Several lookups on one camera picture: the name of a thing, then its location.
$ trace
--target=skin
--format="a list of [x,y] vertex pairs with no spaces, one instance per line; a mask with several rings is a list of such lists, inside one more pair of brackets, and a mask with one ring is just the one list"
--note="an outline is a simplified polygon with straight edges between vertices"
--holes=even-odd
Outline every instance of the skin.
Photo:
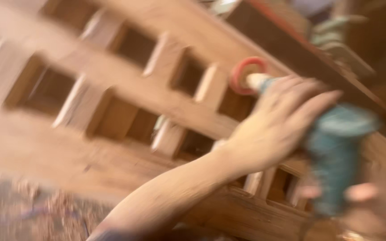
[[158,238],[222,186],[291,155],[314,121],[340,96],[340,91],[326,91],[314,79],[281,78],[226,144],[142,185],[110,212],[88,240],[106,230],[139,240]]

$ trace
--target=forearm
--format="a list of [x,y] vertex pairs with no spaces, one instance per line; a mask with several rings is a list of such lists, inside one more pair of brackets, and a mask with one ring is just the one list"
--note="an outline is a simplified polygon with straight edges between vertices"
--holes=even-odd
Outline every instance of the forearm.
[[106,217],[98,229],[149,236],[167,228],[194,205],[248,169],[227,148],[219,148],[144,184]]

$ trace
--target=drill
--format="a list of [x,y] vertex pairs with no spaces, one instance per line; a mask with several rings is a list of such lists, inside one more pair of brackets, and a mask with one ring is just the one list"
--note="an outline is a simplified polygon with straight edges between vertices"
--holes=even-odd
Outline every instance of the drill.
[[[261,58],[245,59],[233,69],[230,87],[242,95],[264,93],[279,79],[264,74],[265,68]],[[348,103],[336,105],[314,123],[303,143],[311,159],[311,171],[322,190],[313,202],[312,220],[342,214],[346,206],[344,192],[356,184],[360,142],[379,126],[377,115]]]

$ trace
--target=red sanding disc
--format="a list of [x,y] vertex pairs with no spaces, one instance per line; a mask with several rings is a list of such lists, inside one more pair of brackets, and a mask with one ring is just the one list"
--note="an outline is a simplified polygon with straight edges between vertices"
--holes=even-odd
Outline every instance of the red sanding disc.
[[249,57],[238,63],[232,70],[229,86],[240,95],[253,95],[255,91],[246,87],[246,78],[249,74],[265,73],[265,60],[259,57]]

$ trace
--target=wooden furniture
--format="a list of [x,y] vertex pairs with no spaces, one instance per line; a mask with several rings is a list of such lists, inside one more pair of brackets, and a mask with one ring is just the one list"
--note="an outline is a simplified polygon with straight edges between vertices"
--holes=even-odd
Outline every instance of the wooden furniture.
[[[271,75],[293,74],[187,0],[0,0],[0,173],[115,204],[230,136],[255,103],[227,86],[249,56],[267,59]],[[309,216],[292,192],[304,160],[239,180],[185,221],[295,239]],[[330,230],[311,240],[335,238]]]

